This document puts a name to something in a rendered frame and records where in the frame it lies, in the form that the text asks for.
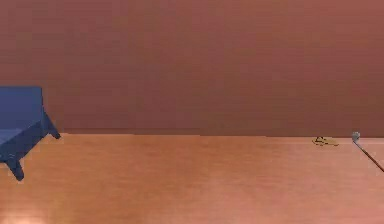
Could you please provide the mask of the grey baseball bat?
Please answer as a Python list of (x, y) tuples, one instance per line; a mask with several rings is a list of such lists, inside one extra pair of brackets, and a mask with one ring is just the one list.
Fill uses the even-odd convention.
[(361, 134), (359, 132), (351, 134), (352, 142), (384, 173), (384, 168), (359, 144), (360, 137)]

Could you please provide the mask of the yellow flat object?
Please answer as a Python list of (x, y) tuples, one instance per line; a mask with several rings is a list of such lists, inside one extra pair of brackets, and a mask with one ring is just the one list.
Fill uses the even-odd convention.
[(326, 146), (326, 145), (330, 145), (330, 146), (338, 146), (338, 143), (335, 139), (333, 139), (332, 137), (323, 137), (323, 136), (318, 136), (318, 137), (315, 137), (312, 142), (315, 144), (315, 145), (318, 145), (318, 146)]

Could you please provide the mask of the blue sofa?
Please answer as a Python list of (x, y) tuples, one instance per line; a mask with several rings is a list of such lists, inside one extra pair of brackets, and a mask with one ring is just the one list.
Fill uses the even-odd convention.
[(0, 86), (0, 163), (18, 181), (24, 179), (20, 160), (46, 135), (60, 139), (45, 111), (38, 86)]

